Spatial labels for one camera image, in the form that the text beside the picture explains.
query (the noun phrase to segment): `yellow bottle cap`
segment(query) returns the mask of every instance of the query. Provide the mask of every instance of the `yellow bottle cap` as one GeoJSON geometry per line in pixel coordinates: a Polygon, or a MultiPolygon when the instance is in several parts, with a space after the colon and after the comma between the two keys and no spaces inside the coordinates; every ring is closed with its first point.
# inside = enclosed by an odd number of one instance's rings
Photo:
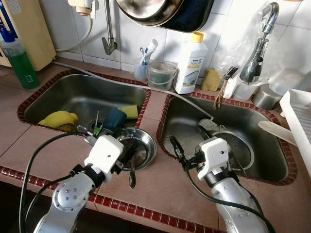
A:
{"type": "Polygon", "coordinates": [[[195,31],[192,33],[191,40],[196,43],[201,43],[203,41],[204,33],[195,31]]]}

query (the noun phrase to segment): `plastic bag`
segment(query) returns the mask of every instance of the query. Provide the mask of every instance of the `plastic bag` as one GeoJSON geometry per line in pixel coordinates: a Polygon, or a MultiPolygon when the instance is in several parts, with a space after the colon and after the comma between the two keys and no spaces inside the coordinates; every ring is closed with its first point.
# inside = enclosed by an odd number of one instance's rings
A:
{"type": "MultiPolygon", "coordinates": [[[[238,72],[244,67],[256,46],[257,39],[263,37],[262,29],[269,14],[265,18],[262,18],[262,10],[268,4],[269,2],[266,2],[254,13],[241,40],[232,49],[223,49],[214,54],[214,67],[220,77],[223,77],[230,67],[238,67],[238,72]]],[[[263,58],[259,82],[266,82],[270,77],[283,69],[282,61],[284,54],[278,47],[277,40],[271,34],[267,38],[269,39],[269,43],[263,58]]]]}

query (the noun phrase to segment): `white bottle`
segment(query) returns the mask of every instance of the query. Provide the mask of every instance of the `white bottle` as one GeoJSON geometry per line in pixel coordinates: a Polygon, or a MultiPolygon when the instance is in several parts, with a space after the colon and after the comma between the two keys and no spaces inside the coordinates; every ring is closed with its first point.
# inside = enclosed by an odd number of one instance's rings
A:
{"type": "Polygon", "coordinates": [[[207,47],[202,43],[204,33],[193,32],[191,41],[183,44],[178,62],[179,75],[173,85],[178,94],[191,93],[207,54],[207,47]]]}

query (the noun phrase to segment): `green liquid bottle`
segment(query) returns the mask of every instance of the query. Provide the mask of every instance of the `green liquid bottle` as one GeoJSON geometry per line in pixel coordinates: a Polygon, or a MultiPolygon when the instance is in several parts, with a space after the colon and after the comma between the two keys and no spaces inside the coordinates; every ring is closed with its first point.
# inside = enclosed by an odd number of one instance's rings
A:
{"type": "Polygon", "coordinates": [[[39,86],[40,81],[20,40],[13,38],[2,24],[0,24],[0,33],[2,36],[1,48],[11,63],[21,85],[26,89],[39,86]]]}

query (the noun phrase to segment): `red tile border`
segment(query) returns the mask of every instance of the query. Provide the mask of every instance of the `red tile border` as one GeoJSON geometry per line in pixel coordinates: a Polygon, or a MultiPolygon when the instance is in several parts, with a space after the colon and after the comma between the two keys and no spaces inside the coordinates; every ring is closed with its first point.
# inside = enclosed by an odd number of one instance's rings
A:
{"type": "MultiPolygon", "coordinates": [[[[0,175],[8,176],[8,177],[11,177],[13,179],[22,181],[24,173],[20,172],[20,171],[16,171],[14,169],[10,169],[7,167],[0,166],[0,175]]],[[[46,185],[50,182],[51,181],[49,181],[49,180],[38,178],[36,176],[30,176],[29,180],[28,180],[28,183],[32,183],[32,184],[34,184],[36,186],[40,186],[40,187],[42,187],[43,185],[46,185]]],[[[55,184],[52,187],[50,187],[49,189],[55,190],[57,185],[58,184],[55,184]]],[[[166,215],[163,213],[159,213],[159,212],[156,212],[156,211],[153,211],[150,209],[145,209],[143,207],[132,205],[132,204],[129,204],[129,203],[126,203],[123,201],[111,199],[108,197],[103,197],[103,196],[98,195],[98,194],[92,194],[88,198],[88,201],[99,204],[99,205],[107,206],[109,208],[118,209],[120,211],[125,211],[125,212],[128,212],[130,214],[134,214],[136,216],[148,218],[150,220],[153,220],[153,221],[156,221],[156,222],[159,222],[162,224],[166,224],[166,225],[169,225],[172,227],[184,229],[184,230],[192,232],[192,233],[212,233],[212,232],[224,233],[224,232],[216,230],[216,229],[212,229],[212,228],[202,226],[202,225],[190,222],[190,221],[186,221],[186,220],[183,220],[180,218],[176,218],[176,217],[169,216],[169,215],[166,215]]]]}
{"type": "MultiPolygon", "coordinates": [[[[27,123],[27,124],[36,125],[36,126],[39,126],[39,127],[48,128],[48,129],[51,129],[51,130],[54,130],[54,131],[61,131],[61,132],[63,132],[63,130],[57,130],[57,129],[54,129],[54,128],[51,128],[51,127],[41,126],[41,125],[37,125],[37,124],[33,124],[33,123],[28,122],[26,120],[26,118],[25,118],[25,111],[37,98],[39,98],[39,96],[41,96],[54,83],[56,83],[62,77],[65,77],[65,76],[70,75],[70,74],[82,74],[82,73],[77,71],[77,70],[70,69],[70,70],[62,71],[59,74],[57,74],[55,77],[51,78],[47,83],[45,83],[41,88],[39,88],[35,93],[33,93],[30,97],[28,97],[23,103],[21,103],[18,106],[18,108],[17,108],[17,116],[18,116],[19,120],[21,122],[23,122],[23,123],[27,123]]],[[[146,84],[141,83],[139,81],[135,81],[135,80],[118,78],[118,77],[114,77],[114,76],[110,76],[110,75],[105,75],[105,74],[100,74],[100,73],[95,73],[95,72],[93,72],[93,74],[96,74],[96,75],[98,75],[100,77],[103,77],[105,79],[115,80],[115,81],[119,81],[119,82],[123,82],[123,83],[131,83],[131,84],[146,86],[146,84]]],[[[136,125],[135,125],[136,128],[138,128],[140,126],[141,119],[142,119],[142,117],[143,117],[143,115],[145,113],[146,106],[147,106],[148,101],[149,101],[150,96],[151,96],[151,91],[150,90],[145,89],[145,92],[146,92],[146,98],[145,98],[145,101],[143,103],[142,109],[141,109],[141,111],[139,113],[138,120],[137,120],[136,125]]]]}
{"type": "MultiPolygon", "coordinates": [[[[196,97],[196,98],[205,99],[205,100],[213,100],[214,99],[213,96],[208,96],[208,95],[204,95],[204,94],[201,94],[200,97],[198,97],[198,93],[189,93],[189,94],[187,94],[187,96],[196,97]]],[[[171,99],[172,99],[171,95],[167,95],[166,98],[165,98],[164,107],[162,109],[162,117],[160,119],[159,126],[158,126],[158,129],[157,129],[157,132],[156,132],[156,140],[157,140],[159,146],[161,147],[161,149],[163,150],[163,152],[165,152],[168,156],[176,159],[175,155],[169,153],[165,149],[164,145],[162,144],[162,140],[161,140],[163,126],[164,126],[164,122],[165,122],[165,119],[166,119],[166,113],[167,113],[167,110],[168,110],[169,103],[170,103],[171,99]]],[[[230,100],[229,102],[224,103],[224,104],[235,105],[235,106],[238,106],[238,107],[254,109],[255,111],[257,111],[257,112],[261,113],[262,115],[264,115],[265,117],[267,117],[269,120],[271,120],[274,123],[280,125],[279,120],[276,118],[276,116],[272,112],[270,112],[268,110],[262,110],[262,109],[256,107],[254,104],[240,102],[240,101],[236,101],[236,100],[230,100]]],[[[297,173],[298,173],[298,169],[297,169],[297,166],[296,166],[293,154],[291,152],[291,149],[289,147],[288,142],[286,142],[286,141],[284,141],[282,139],[279,139],[279,138],[278,138],[278,140],[279,140],[280,146],[282,148],[285,160],[287,162],[287,167],[289,169],[289,174],[288,174],[288,176],[284,180],[278,181],[278,182],[271,182],[271,181],[267,181],[267,180],[263,180],[263,179],[260,179],[260,178],[256,178],[256,177],[252,177],[252,176],[247,176],[247,175],[246,176],[245,175],[240,175],[240,176],[241,177],[246,177],[248,179],[252,179],[252,180],[255,180],[255,181],[260,181],[260,182],[263,182],[263,183],[268,183],[268,184],[278,185],[278,186],[289,185],[289,184],[293,183],[293,181],[296,179],[297,173]]]]}

